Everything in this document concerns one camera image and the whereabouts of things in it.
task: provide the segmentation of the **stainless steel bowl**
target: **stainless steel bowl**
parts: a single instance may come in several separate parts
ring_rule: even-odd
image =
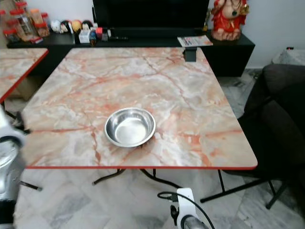
[[[106,121],[104,132],[109,141],[120,147],[136,147],[154,134],[156,121],[141,108],[124,108],[114,112]]]

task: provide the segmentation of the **red figurine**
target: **red figurine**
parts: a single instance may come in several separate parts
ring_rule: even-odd
[[[215,0],[212,14],[214,29],[212,36],[220,41],[240,38],[240,24],[244,25],[249,13],[247,0]]]

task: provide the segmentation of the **television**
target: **television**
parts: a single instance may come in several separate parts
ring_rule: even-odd
[[[100,27],[175,31],[204,26],[209,0],[93,0]]]

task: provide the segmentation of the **paper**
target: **paper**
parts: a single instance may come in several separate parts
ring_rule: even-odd
[[[182,47],[213,45],[213,43],[210,42],[206,35],[195,37],[177,37],[177,39]]]

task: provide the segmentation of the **marble tabletop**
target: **marble tabletop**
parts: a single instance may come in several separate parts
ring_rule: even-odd
[[[47,54],[45,48],[0,49],[0,103]]]
[[[104,135],[107,117],[141,107],[154,136],[120,148]],[[255,155],[201,49],[72,49],[23,110],[28,168],[253,169]]]

